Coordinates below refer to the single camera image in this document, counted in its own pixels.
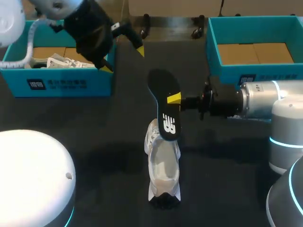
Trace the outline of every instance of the bolt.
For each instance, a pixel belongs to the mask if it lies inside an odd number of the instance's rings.
[[[56,8],[56,9],[62,9],[63,4],[61,2],[54,2],[53,7]]]

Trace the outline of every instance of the white cable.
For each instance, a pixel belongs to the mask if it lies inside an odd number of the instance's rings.
[[[27,40],[27,54],[23,60],[20,61],[0,61],[0,69],[16,69],[22,68],[27,63],[30,62],[33,56],[34,49],[34,36],[35,31],[40,25],[55,25],[56,22],[49,19],[38,19],[34,23],[32,23],[29,31],[28,31],[28,40]]]

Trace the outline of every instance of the new balance logo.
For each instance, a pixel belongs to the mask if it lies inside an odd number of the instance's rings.
[[[163,114],[164,130],[167,133],[176,134],[175,119]]]

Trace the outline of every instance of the blue box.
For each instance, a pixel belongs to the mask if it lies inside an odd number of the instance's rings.
[[[27,21],[24,32],[17,42],[12,44],[4,61],[18,61],[27,51],[27,34],[33,21]],[[34,47],[70,47],[75,48],[74,39],[65,31],[55,33],[49,26],[41,25],[35,32]],[[114,66],[114,45],[106,56]],[[96,68],[70,69],[7,69],[1,70],[14,97],[88,97],[110,96],[113,73]]]
[[[294,63],[223,65],[218,44],[285,43]],[[248,81],[303,79],[303,26],[296,16],[212,17],[206,54],[211,76],[238,86]]]

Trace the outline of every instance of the black insole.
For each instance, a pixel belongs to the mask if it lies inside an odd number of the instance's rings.
[[[158,105],[158,125],[164,140],[177,140],[181,134],[180,105],[168,104],[167,97],[181,92],[177,79],[166,70],[154,69],[148,75],[148,87]]]

